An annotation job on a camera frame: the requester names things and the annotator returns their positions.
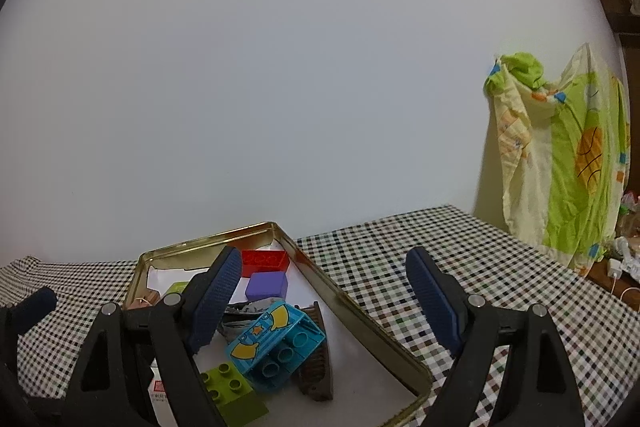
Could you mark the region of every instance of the metal screw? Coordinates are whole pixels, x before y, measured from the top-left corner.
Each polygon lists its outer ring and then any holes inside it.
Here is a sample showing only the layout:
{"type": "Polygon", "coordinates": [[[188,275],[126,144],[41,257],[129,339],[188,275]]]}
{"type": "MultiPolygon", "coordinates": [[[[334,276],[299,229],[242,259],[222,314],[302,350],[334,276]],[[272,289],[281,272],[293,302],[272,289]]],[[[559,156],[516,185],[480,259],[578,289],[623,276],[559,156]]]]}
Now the metal screw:
{"type": "Polygon", "coordinates": [[[538,317],[544,317],[546,315],[546,308],[542,304],[534,304],[531,307],[531,311],[538,317]]]}
{"type": "Polygon", "coordinates": [[[118,307],[115,303],[107,302],[107,304],[105,304],[102,309],[100,309],[100,311],[102,312],[102,315],[111,315],[116,311],[116,309],[118,309],[118,307]]]}
{"type": "Polygon", "coordinates": [[[178,302],[180,302],[180,294],[179,293],[169,293],[169,295],[165,295],[162,302],[167,306],[175,306],[178,302]]]}
{"type": "Polygon", "coordinates": [[[484,297],[476,294],[469,295],[467,300],[469,301],[469,304],[471,304],[474,308],[482,308],[482,306],[484,306],[484,304],[486,303],[484,297]]]}

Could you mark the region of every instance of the white wall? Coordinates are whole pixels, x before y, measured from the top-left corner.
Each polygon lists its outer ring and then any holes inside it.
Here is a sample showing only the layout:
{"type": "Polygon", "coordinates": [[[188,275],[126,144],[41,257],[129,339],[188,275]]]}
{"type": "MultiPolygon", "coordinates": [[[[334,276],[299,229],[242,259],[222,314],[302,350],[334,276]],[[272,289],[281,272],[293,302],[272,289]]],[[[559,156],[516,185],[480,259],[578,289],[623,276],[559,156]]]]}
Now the white wall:
{"type": "Polygon", "coordinates": [[[493,56],[553,77],[585,41],[616,67],[598,0],[8,0],[0,260],[472,211],[479,188],[499,216],[493,56]]]}

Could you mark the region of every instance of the blue lego brick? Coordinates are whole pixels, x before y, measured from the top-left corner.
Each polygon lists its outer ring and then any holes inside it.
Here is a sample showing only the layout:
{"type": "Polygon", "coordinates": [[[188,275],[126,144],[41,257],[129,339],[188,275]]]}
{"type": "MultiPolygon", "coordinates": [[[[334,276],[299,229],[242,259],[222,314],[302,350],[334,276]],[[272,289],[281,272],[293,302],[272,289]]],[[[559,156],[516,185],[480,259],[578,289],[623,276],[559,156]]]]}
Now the blue lego brick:
{"type": "Polygon", "coordinates": [[[227,346],[226,355],[264,393],[289,380],[325,338],[305,312],[278,301],[227,346]]]}

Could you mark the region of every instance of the toy block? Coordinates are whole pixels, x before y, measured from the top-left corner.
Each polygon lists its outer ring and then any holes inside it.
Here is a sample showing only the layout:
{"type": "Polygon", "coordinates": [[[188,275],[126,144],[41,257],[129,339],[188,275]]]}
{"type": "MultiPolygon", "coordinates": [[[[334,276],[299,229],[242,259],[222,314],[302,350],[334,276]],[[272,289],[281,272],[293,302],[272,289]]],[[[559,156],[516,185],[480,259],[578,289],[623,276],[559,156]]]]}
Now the toy block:
{"type": "Polygon", "coordinates": [[[242,277],[256,272],[286,272],[289,254],[282,250],[242,250],[242,277]]]}
{"type": "MultiPolygon", "coordinates": [[[[315,301],[314,305],[309,308],[302,308],[302,311],[326,334],[318,301],[315,301]]],[[[320,402],[334,399],[334,381],[331,374],[329,346],[326,340],[322,341],[308,359],[300,365],[296,370],[294,380],[300,391],[312,400],[320,402]]]]}
{"type": "Polygon", "coordinates": [[[276,391],[325,338],[305,312],[279,301],[227,346],[226,355],[256,391],[276,391]]]}
{"type": "Polygon", "coordinates": [[[169,286],[169,289],[164,294],[168,295],[169,293],[182,293],[184,289],[187,288],[188,284],[189,281],[174,282],[171,286],[169,286]]]}
{"type": "Polygon", "coordinates": [[[228,427],[242,427],[269,412],[232,363],[221,363],[200,376],[228,427]]]}
{"type": "Polygon", "coordinates": [[[287,296],[287,275],[284,272],[256,272],[249,278],[244,295],[249,301],[267,297],[284,299],[287,296]]]}

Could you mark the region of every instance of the green and yellow fabric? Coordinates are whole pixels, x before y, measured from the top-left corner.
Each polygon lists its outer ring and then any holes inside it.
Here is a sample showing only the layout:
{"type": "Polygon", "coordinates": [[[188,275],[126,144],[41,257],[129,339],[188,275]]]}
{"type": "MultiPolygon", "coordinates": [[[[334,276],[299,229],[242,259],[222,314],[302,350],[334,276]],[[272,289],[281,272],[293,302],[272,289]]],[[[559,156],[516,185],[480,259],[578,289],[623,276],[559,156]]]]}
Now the green and yellow fabric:
{"type": "Polygon", "coordinates": [[[501,57],[494,99],[510,232],[586,274],[613,236],[629,168],[625,89],[590,45],[548,82],[535,57],[501,57]]]}

